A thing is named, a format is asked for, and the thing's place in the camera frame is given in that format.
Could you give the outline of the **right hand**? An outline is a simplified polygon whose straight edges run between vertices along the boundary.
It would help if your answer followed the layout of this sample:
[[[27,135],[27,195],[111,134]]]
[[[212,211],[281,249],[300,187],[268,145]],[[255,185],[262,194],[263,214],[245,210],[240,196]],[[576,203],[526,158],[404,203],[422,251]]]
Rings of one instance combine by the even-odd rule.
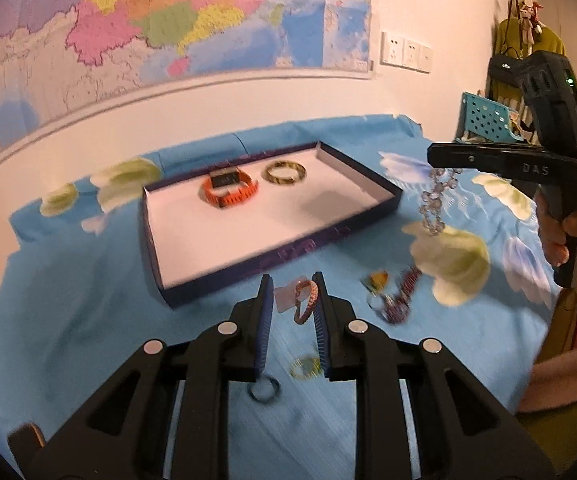
[[[561,221],[550,215],[549,205],[541,191],[535,194],[535,206],[539,224],[539,237],[546,261],[558,268],[569,259],[567,237],[577,238],[577,211]]]

